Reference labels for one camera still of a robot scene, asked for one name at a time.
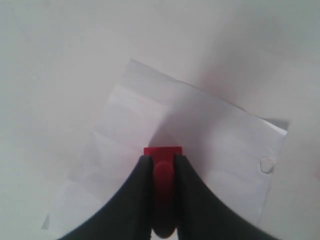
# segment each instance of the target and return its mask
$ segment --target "white surface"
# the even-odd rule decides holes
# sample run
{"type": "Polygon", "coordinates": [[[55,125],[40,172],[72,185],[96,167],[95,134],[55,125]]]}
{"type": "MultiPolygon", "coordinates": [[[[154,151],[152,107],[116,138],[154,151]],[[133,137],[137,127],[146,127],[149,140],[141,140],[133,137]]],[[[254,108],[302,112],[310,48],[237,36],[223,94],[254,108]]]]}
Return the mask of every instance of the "white surface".
{"type": "Polygon", "coordinates": [[[320,2],[1,0],[0,238],[40,230],[130,58],[290,122],[260,226],[320,237],[320,2]]]}
{"type": "Polygon", "coordinates": [[[212,192],[257,226],[272,179],[260,162],[278,158],[286,134],[131,60],[43,228],[62,237],[89,219],[119,190],[146,146],[182,146],[212,192]]]}

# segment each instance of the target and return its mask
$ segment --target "white paper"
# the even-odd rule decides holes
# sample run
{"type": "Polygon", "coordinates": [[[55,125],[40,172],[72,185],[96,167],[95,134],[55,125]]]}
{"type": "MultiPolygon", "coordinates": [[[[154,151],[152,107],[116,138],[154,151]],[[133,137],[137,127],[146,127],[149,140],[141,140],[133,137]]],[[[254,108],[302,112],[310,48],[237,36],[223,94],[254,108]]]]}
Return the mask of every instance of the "white paper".
{"type": "Polygon", "coordinates": [[[131,60],[115,86],[44,229],[59,236],[97,212],[121,187],[143,148],[182,146],[207,186],[257,225],[286,131],[131,60]]]}

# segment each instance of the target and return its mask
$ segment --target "white table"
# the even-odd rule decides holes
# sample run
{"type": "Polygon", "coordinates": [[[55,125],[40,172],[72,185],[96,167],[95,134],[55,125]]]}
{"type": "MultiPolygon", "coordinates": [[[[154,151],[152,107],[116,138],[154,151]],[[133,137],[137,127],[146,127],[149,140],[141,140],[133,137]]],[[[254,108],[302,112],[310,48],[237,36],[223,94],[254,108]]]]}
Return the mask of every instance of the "white table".
{"type": "Polygon", "coordinates": [[[55,238],[41,224],[130,58],[289,123],[259,225],[320,239],[319,11],[313,0],[0,0],[0,239],[55,238]]]}

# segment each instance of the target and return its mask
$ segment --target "red plastic part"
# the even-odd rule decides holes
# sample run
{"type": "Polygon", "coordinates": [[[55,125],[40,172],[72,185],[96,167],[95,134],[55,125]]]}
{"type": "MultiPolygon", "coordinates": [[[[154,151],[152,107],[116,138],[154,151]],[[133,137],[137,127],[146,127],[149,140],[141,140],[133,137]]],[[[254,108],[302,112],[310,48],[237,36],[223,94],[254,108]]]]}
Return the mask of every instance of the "red plastic part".
{"type": "Polygon", "coordinates": [[[180,146],[145,147],[144,155],[153,159],[153,230],[162,237],[169,237],[176,228],[174,213],[175,154],[182,155],[180,146]]]}

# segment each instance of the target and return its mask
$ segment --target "paper sheet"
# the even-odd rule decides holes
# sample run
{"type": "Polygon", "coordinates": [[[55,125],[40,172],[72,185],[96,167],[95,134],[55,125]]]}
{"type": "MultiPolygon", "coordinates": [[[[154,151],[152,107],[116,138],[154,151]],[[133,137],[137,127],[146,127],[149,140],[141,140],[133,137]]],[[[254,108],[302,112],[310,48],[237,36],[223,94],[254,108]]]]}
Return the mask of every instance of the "paper sheet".
{"type": "Polygon", "coordinates": [[[97,212],[147,146],[182,146],[207,186],[257,225],[286,131],[131,60],[42,228],[59,236],[97,212]]]}

